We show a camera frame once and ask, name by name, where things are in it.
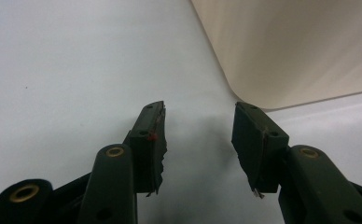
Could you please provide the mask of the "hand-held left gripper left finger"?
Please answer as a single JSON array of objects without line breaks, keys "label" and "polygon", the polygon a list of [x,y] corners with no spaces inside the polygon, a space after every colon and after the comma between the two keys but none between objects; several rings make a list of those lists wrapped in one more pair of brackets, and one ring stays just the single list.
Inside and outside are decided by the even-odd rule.
[{"label": "hand-held left gripper left finger", "polygon": [[121,144],[99,150],[77,224],[137,224],[137,195],[162,183],[166,109],[163,101],[143,107]]}]

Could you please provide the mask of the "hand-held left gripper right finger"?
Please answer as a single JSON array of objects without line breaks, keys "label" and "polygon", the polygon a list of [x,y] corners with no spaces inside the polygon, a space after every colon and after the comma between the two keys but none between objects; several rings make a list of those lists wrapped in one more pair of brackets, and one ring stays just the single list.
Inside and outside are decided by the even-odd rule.
[{"label": "hand-held left gripper right finger", "polygon": [[256,196],[279,194],[285,224],[362,224],[362,187],[322,150],[291,147],[257,106],[236,104],[231,142]]}]

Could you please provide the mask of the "beige plastic container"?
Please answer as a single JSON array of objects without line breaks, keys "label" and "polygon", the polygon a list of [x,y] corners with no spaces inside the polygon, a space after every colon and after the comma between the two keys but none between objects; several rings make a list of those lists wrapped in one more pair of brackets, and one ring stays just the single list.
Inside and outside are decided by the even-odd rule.
[{"label": "beige plastic container", "polygon": [[191,0],[231,90],[267,109],[362,92],[362,0]]}]

